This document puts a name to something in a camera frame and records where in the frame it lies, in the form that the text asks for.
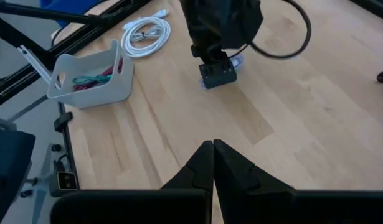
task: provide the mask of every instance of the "green cable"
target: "green cable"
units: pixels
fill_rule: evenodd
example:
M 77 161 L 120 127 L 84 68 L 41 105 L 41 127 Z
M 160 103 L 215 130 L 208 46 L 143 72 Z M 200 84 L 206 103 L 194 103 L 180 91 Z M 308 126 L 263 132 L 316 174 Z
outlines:
M 79 76 L 79 77 L 76 77 L 72 80 L 73 84 L 75 85 L 86 85 L 86 84 L 89 84 L 91 82 L 99 82 L 99 83 L 107 83 L 108 81 L 110 81 L 112 75 L 107 75 L 107 76 L 101 76 L 101 75 L 97 75 L 95 77 L 90 77 L 90 76 L 86 76 L 86 75 L 82 75 L 82 76 Z

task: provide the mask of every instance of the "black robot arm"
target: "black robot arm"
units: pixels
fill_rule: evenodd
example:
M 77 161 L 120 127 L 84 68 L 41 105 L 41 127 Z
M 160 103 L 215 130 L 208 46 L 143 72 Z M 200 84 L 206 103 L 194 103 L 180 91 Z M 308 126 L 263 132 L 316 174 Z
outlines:
M 311 23 L 306 12 L 293 0 L 291 4 L 306 22 L 306 39 L 299 50 L 286 55 L 272 55 L 253 43 L 263 22 L 260 0 L 180 0 L 192 39 L 191 52 L 204 62 L 199 66 L 207 89 L 236 81 L 237 74 L 230 59 L 249 45 L 264 57 L 283 60 L 293 58 L 307 47 L 311 37 Z M 223 49 L 239 49 L 228 56 Z

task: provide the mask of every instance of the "white basket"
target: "white basket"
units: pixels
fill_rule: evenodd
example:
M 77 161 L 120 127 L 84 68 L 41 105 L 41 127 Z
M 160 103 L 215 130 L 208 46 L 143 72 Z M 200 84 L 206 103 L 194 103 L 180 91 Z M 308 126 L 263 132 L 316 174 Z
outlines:
M 120 59 L 123 58 L 122 70 L 119 73 Z M 74 91 L 72 80 L 87 75 L 97 76 L 114 65 L 110 81 L 104 85 L 87 90 Z M 61 88 L 55 87 L 54 80 L 61 74 Z M 60 55 L 55 63 L 52 81 L 47 90 L 47 97 L 76 108 L 88 108 L 125 100 L 131 93 L 133 81 L 133 64 L 117 40 L 112 40 L 111 49 L 86 57 L 74 57 L 68 54 Z

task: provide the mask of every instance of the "white cable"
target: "white cable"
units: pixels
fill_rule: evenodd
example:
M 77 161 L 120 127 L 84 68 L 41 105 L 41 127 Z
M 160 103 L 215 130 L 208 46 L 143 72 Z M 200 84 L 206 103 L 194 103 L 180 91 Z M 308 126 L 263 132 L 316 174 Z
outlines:
M 141 58 L 155 53 L 169 39 L 171 35 L 171 26 L 163 17 L 169 14 L 168 10 L 161 10 L 150 17 L 139 18 L 123 26 L 125 33 L 121 39 L 121 46 L 126 54 L 131 58 Z M 143 26 L 154 24 L 149 31 L 138 32 Z M 154 43 L 146 47 L 134 47 L 132 42 L 139 42 L 144 39 L 156 39 Z

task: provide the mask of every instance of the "light wood tabletop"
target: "light wood tabletop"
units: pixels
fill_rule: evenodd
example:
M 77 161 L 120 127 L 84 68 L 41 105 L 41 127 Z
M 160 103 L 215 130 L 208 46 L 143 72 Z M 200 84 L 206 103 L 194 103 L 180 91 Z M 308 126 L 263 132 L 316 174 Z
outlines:
M 237 82 L 213 90 L 200 87 L 178 0 L 152 0 L 80 51 L 107 49 L 127 21 L 170 11 L 170 39 L 133 60 L 127 100 L 65 106 L 80 188 L 158 189 L 204 140 L 222 139 L 297 189 L 383 189 L 383 20 L 350 1 L 297 2 L 313 25 L 306 51 L 276 61 L 247 49 Z M 263 0 L 262 13 L 258 45 L 278 54 L 301 45 L 305 24 L 292 7 Z

